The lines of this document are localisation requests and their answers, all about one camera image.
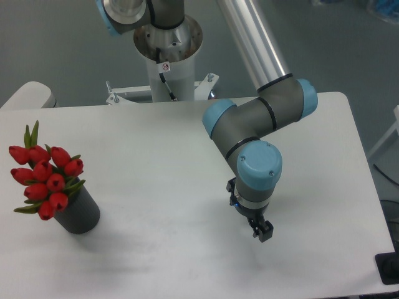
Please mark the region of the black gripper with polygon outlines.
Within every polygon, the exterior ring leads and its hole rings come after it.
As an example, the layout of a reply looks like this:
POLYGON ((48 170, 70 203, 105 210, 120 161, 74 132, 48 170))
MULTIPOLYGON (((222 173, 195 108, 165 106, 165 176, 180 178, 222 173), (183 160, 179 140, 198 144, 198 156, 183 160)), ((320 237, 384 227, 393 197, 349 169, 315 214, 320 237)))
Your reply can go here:
POLYGON ((247 217, 248 224, 253 230, 252 236, 257 237, 260 242, 271 239, 274 226, 269 221, 264 221, 264 213, 270 202, 269 198, 263 202, 255 202, 256 207, 248 207, 250 202, 241 197, 236 189, 236 178, 227 182, 226 190, 230 193, 229 205, 233 206, 241 215, 247 217))

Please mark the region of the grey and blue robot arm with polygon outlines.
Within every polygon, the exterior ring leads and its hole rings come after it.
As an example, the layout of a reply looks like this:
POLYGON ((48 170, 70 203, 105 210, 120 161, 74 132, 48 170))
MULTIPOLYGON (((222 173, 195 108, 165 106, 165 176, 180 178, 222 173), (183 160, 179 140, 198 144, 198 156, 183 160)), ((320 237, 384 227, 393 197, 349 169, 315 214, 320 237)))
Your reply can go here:
MULTIPOLYGON (((272 237, 264 212, 282 173, 282 156, 264 137, 315 111, 315 88, 289 72, 257 1, 219 1, 257 97, 243 105, 224 99, 203 114, 203 126, 234 173, 226 189, 261 242, 272 237)), ((210 80, 195 85, 194 57, 203 33, 183 1, 97 1, 111 34, 133 32, 147 63, 154 102, 204 99, 210 80)))

